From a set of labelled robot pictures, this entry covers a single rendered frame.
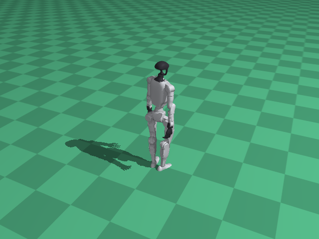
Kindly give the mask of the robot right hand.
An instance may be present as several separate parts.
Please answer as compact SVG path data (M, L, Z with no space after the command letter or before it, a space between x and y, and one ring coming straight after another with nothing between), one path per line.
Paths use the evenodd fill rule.
M169 138L170 136L171 136L171 134L172 134L172 128L173 128L173 126L172 127L170 127L170 123L168 122L168 124L167 124L167 131L166 131L166 135L165 135L165 137L163 137L163 138Z

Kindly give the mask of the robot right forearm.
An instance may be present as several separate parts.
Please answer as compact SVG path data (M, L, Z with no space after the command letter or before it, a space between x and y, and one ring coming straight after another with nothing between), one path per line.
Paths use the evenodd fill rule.
M172 104L170 110L168 111L168 119L167 119L167 121L170 123L170 127L173 126L174 111L175 111L175 104Z

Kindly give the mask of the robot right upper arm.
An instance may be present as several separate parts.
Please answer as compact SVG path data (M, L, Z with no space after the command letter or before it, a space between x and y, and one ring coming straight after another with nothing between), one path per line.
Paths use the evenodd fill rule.
M173 99L174 99L175 88L172 84L166 83L165 91L167 92L167 108L170 109L171 105L174 104Z

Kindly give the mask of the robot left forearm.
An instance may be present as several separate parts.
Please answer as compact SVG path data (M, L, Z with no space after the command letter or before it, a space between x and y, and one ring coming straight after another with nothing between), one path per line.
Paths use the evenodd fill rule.
M147 105L146 105L146 107L147 106L149 106L150 108L152 107L151 97L149 97L148 95L147 95Z

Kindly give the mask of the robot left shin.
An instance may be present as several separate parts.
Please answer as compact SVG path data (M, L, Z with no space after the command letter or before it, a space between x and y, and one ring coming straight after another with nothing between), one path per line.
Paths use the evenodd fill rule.
M151 145L150 144L150 137L149 137L149 151L150 151L150 154L151 154L151 157L152 157L152 163L156 162L156 151L157 151L157 144L154 144L154 145Z

